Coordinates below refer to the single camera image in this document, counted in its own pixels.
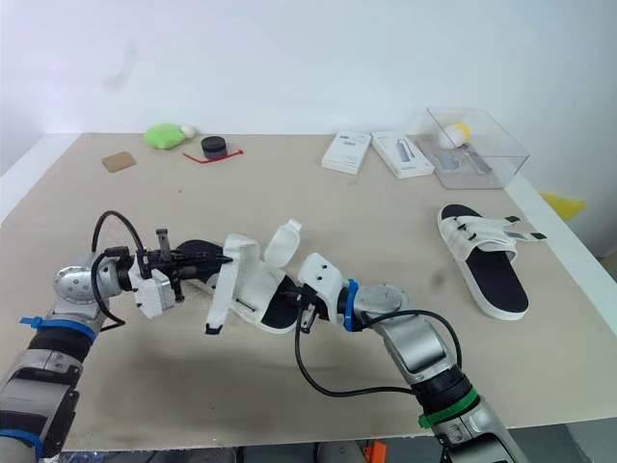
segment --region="white product box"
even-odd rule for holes
[[[370,145],[370,135],[359,132],[338,132],[326,151],[322,167],[347,174],[358,174],[366,150]]]
[[[396,178],[430,176],[435,167],[402,132],[373,132],[373,148]]]

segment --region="black sandal insole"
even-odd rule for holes
[[[475,210],[460,204],[447,205],[442,211],[442,219],[464,215],[481,217]],[[482,294],[493,306],[511,313],[527,309],[527,295],[505,251],[488,253],[474,248],[466,263]]]

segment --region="sandal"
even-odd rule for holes
[[[541,241],[541,233],[519,233],[505,228],[518,217],[486,219],[460,204],[444,207],[437,223],[440,235],[461,269],[471,296],[482,312],[500,320],[518,320],[529,301],[511,263],[517,241]]]

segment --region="wooden table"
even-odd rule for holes
[[[32,332],[16,322],[53,304],[51,279],[87,252],[98,215],[129,217],[145,243],[156,228],[172,244],[222,243],[239,232],[267,244],[294,218],[303,242],[287,267],[319,252],[345,278],[405,287],[413,306],[454,325],[464,369],[506,426],[617,416],[617,338],[546,244],[520,244],[515,269],[529,313],[502,322],[477,309],[436,229],[439,208],[467,204],[486,216],[523,216],[501,190],[445,190],[435,177],[396,180],[374,151],[357,177],[320,160],[328,136],[229,136],[246,154],[199,165],[199,141],[170,151],[137,134],[86,134],[46,172],[0,228],[0,371]],[[115,174],[101,158],[128,150],[138,164]],[[100,246],[130,244],[110,220]],[[85,363],[67,449],[168,449],[419,435],[420,408],[403,395],[328,398],[298,371],[292,335],[263,333],[231,315],[203,334],[210,299],[147,321],[130,294],[113,300],[126,326],[103,333]],[[328,387],[403,385],[374,333],[317,323],[303,338],[308,368]]]

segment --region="clear plastic box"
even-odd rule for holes
[[[469,128],[469,140],[458,148],[444,131],[454,123]],[[521,144],[480,109],[429,108],[421,133],[414,139],[448,189],[505,188],[529,157]]]

